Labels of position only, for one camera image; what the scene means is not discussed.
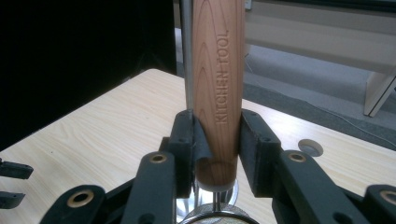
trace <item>round hole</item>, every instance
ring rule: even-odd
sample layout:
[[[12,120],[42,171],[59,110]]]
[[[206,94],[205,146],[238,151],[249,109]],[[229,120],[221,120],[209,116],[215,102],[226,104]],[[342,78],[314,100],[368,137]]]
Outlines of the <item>round hole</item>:
[[[392,204],[396,205],[396,192],[395,191],[381,190],[381,192],[379,192],[379,194],[388,203],[392,203]]]
[[[162,154],[156,154],[150,158],[150,161],[154,163],[161,163],[166,161],[166,156]]]
[[[67,205],[69,207],[78,208],[89,203],[93,199],[93,192],[90,189],[84,189],[79,192],[74,193],[67,200]]]
[[[297,162],[305,162],[306,161],[305,156],[302,154],[299,154],[299,153],[290,153],[289,159],[291,159],[292,161],[297,161]]]
[[[311,157],[319,157],[323,155],[323,147],[311,140],[311,139],[303,139],[298,143],[298,148],[305,152],[306,154],[310,155]]]
[[[352,224],[353,223],[352,219],[343,213],[334,213],[334,215],[332,215],[332,217],[334,218],[334,220],[337,223],[340,223],[340,224]]]
[[[147,213],[147,214],[140,216],[138,223],[139,224],[152,224],[152,223],[154,223],[154,220],[155,220],[155,216],[150,213]]]

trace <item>gray floor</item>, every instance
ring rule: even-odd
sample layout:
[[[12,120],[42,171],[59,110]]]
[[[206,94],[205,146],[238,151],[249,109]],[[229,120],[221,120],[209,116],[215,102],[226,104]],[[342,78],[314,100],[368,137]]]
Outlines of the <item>gray floor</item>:
[[[176,29],[178,74],[183,76]],[[396,91],[374,118],[363,115],[369,71],[251,46],[244,98],[396,150]]]

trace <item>metal base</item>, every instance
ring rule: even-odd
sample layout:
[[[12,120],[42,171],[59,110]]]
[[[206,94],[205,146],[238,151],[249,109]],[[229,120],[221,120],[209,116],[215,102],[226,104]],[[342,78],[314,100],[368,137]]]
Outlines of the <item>metal base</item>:
[[[238,197],[238,190],[238,181],[235,180],[231,189],[220,194],[220,202],[234,205]],[[207,203],[213,203],[213,192],[200,189],[195,184],[195,192],[194,190],[191,192],[190,198],[177,199],[177,223],[181,222],[192,210]]]

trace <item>black clamp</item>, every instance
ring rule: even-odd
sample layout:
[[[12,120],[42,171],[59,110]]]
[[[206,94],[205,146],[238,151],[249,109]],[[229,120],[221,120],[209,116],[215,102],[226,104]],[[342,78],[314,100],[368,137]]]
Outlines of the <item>black clamp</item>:
[[[10,161],[2,161],[0,158],[0,176],[17,179],[28,179],[32,172],[33,168],[29,165]],[[15,208],[20,205],[23,198],[23,193],[0,191],[0,209]]]

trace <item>light wood laminate surface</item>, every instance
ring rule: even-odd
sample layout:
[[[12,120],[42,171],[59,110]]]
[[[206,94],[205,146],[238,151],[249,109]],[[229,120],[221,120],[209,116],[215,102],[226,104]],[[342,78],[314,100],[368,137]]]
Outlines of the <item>light wood laminate surface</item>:
[[[0,210],[0,223],[37,223],[75,186],[109,191],[130,180],[185,107],[184,80],[148,70],[0,152],[5,161],[35,169],[28,180],[0,177],[0,190],[26,194],[17,208]],[[249,101],[243,107],[258,112],[285,149],[305,138],[319,142],[324,154],[316,160],[341,187],[363,195],[371,184],[396,186],[396,152]],[[260,223],[276,223],[271,199],[252,196],[240,163],[237,178],[236,205]]]

